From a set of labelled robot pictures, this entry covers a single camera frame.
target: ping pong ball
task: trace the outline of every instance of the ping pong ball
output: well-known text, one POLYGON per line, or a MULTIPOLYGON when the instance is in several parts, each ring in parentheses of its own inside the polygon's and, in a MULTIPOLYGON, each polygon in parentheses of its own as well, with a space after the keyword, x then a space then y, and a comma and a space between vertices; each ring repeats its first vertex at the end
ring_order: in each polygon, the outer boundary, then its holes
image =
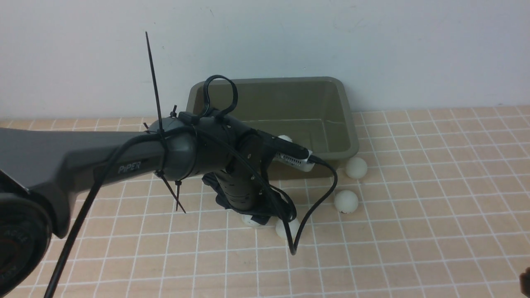
POLYGON ((284 140, 286 140, 288 142, 291 142, 291 143, 293 142, 293 139, 291 139, 290 137, 288 137, 286 135, 281 135, 281 136, 279 136, 279 138, 284 139, 284 140))
POLYGON ((252 220, 252 215, 241 214, 241 221, 243 222, 244 225, 249 226, 249 227, 260 226, 259 223, 252 220))
MULTIPOLYGON (((293 241, 295 240, 296 233, 298 233, 298 228, 300 227, 300 222, 297 218, 295 218, 293 221, 289 223, 289 229, 291 230, 291 236, 293 237, 293 241)), ((284 223, 278 219, 276 222, 276 234, 280 236, 283 240, 287 240, 287 233, 285 232, 284 223)))
POLYGON ((346 164, 346 175, 352 179, 361 179, 368 172, 368 165, 360 157, 352 157, 346 164))
POLYGON ((335 208, 340 213, 352 213, 359 207, 359 199, 355 192, 351 190, 343 190, 335 196, 335 208))

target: olive green tray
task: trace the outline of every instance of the olive green tray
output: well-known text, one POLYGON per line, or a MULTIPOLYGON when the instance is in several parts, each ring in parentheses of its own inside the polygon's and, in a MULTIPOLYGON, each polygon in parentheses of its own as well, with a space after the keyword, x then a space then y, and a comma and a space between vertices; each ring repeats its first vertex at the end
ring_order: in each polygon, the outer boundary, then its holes
MULTIPOLYGON (((294 143, 337 168, 357 154, 359 140, 342 83, 332 77, 255 78, 233 80, 239 101, 232 116, 273 135, 287 135, 294 143)), ((200 82, 190 91, 186 111, 199 114, 204 106, 200 82)), ((210 106, 223 110, 232 102, 226 81, 209 86, 210 106)), ((273 162, 269 178, 302 179, 328 177, 328 169, 315 166, 302 172, 273 162)))

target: piper logo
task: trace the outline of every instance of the piper logo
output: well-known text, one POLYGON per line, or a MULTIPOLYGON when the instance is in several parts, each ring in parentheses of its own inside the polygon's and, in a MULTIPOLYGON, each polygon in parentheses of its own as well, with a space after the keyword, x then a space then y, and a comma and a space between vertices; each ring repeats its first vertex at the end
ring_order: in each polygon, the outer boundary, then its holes
POLYGON ((137 161, 137 162, 131 162, 129 164, 122 165, 118 169, 118 174, 125 174, 129 172, 137 171, 140 169, 141 164, 142 164, 141 161, 137 161))

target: grid mat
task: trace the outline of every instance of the grid mat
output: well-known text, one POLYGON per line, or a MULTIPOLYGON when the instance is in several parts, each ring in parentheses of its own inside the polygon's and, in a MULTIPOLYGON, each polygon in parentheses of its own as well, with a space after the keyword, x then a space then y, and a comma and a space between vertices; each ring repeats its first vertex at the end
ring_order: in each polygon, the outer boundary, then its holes
MULTIPOLYGON (((154 118, 8 120, 34 130, 141 131, 154 118)), ((361 180, 339 169, 333 198, 296 256, 265 227, 245 227, 198 178, 175 210, 151 174, 101 189, 57 297, 521 297, 530 266, 530 106, 354 113, 361 180)), ((331 180, 275 181, 305 214, 331 180)), ((86 194, 80 195, 76 212, 86 194)), ((42 297, 64 240, 7 297, 42 297)))

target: white wall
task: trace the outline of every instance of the white wall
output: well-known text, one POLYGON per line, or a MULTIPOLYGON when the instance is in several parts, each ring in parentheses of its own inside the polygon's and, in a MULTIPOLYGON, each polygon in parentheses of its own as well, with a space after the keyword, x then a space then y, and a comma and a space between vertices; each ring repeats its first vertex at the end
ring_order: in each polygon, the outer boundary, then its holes
POLYGON ((530 103, 528 0, 0 3, 0 117, 154 115, 192 85, 334 76, 354 110, 530 103))

